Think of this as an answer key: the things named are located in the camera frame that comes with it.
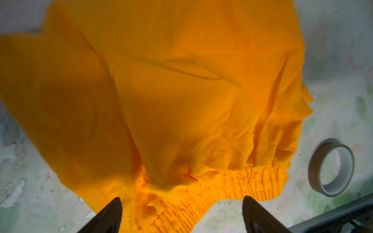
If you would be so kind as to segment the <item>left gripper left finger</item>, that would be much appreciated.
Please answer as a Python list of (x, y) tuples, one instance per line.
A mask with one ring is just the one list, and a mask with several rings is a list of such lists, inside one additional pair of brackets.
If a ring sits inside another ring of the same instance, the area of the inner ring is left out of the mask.
[(122, 218), (122, 204), (119, 197), (114, 198), (78, 233), (118, 233)]

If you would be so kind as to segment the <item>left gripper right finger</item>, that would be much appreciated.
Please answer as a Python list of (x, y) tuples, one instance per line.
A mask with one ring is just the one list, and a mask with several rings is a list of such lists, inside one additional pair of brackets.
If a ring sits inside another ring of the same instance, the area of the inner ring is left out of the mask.
[(282, 223), (252, 197), (244, 197), (242, 216), (248, 233), (290, 233)]

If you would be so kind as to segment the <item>orange shorts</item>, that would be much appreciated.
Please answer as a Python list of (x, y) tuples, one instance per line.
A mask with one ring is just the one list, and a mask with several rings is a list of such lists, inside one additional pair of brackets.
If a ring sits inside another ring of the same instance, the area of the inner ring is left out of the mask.
[(312, 97), (292, 1), (55, 1), (1, 36), (1, 100), (62, 184), (122, 233), (189, 233), (278, 197)]

